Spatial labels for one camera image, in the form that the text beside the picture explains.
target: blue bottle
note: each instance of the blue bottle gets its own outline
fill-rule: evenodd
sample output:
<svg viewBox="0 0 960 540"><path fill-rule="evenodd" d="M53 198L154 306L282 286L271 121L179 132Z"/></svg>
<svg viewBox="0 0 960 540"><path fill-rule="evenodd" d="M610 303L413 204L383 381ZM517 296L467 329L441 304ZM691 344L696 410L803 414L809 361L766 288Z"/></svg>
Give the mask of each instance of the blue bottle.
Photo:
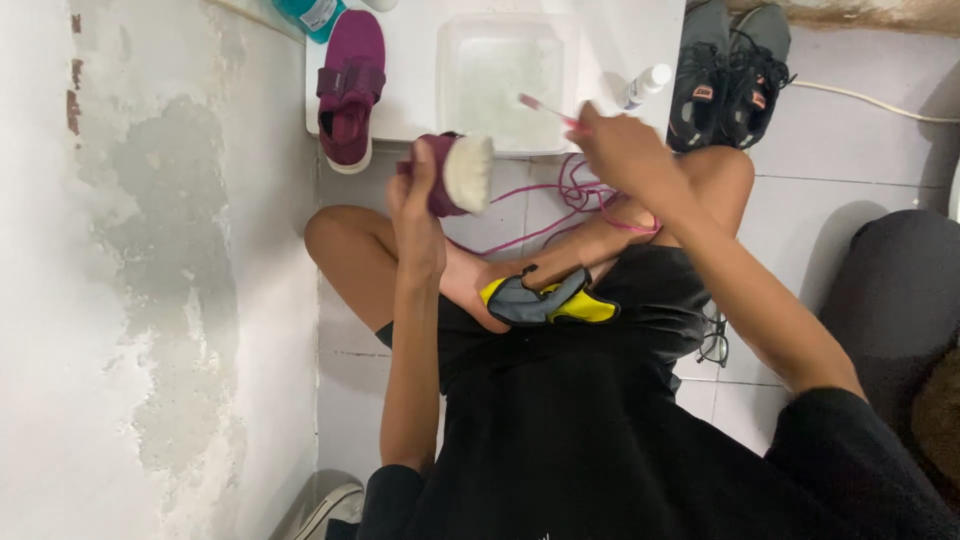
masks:
<svg viewBox="0 0 960 540"><path fill-rule="evenodd" d="M320 44L330 40L333 23L347 9L343 0L274 0L274 7Z"/></svg>

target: white wall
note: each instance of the white wall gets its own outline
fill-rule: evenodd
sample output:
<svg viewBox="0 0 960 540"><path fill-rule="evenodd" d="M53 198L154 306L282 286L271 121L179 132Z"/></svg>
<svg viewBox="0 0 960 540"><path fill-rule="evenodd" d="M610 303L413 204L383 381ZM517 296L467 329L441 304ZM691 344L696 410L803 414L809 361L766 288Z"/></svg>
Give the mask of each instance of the white wall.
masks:
<svg viewBox="0 0 960 540"><path fill-rule="evenodd" d="M0 48L0 538L267 537L316 465L302 47L8 0Z"/></svg>

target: purple shoe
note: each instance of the purple shoe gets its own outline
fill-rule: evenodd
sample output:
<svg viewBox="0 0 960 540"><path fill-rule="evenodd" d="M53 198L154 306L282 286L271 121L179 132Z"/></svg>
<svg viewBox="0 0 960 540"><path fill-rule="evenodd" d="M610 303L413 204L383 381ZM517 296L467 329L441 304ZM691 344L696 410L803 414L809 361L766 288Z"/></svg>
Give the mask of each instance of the purple shoe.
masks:
<svg viewBox="0 0 960 540"><path fill-rule="evenodd" d="M437 217L482 213L490 205L493 140L454 133L421 135L433 148L437 180L427 207ZM413 174L411 161L398 161L397 174Z"/></svg>
<svg viewBox="0 0 960 540"><path fill-rule="evenodd" d="M343 12L333 26L326 62L317 76L320 145L330 166L341 174L356 174L370 164L370 114L387 81L385 59L376 17L362 10Z"/></svg>

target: shoe strap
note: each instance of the shoe strap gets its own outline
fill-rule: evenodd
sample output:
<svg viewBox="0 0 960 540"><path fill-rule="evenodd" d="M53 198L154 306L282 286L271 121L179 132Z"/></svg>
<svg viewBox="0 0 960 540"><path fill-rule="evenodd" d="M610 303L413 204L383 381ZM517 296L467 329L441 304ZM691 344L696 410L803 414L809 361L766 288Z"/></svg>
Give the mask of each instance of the shoe strap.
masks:
<svg viewBox="0 0 960 540"><path fill-rule="evenodd" d="M373 94L373 102L380 101L380 92L387 76L366 57L350 57L343 68L321 67L317 70L317 97L331 94L341 99L348 91Z"/></svg>

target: toothbrush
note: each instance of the toothbrush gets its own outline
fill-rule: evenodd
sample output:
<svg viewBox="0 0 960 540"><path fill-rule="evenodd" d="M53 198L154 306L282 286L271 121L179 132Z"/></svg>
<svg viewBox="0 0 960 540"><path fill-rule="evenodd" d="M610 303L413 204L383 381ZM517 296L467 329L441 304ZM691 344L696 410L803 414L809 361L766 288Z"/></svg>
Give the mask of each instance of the toothbrush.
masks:
<svg viewBox="0 0 960 540"><path fill-rule="evenodd" d="M533 110L542 110L542 111L544 111L544 112L553 112L553 113L556 114L557 116L560 116L560 119L561 119L561 120L566 124L566 126L567 126L568 128L570 128L571 130L577 130L577 131L580 131L580 132L587 132L587 133L589 133L589 131L590 131L590 129L589 129L588 127L582 125L580 122L574 120L573 118L570 118L570 117L567 116L566 114L562 114L562 113L560 113L560 112L556 112L555 110L550 109L549 107L547 107L546 105L544 105L543 103L541 103L540 100L537 99L537 98L535 98L535 97L528 96L527 94L520 94L519 97L518 97L518 99L520 100L520 103L522 103L523 105L529 107L530 109L533 109Z"/></svg>

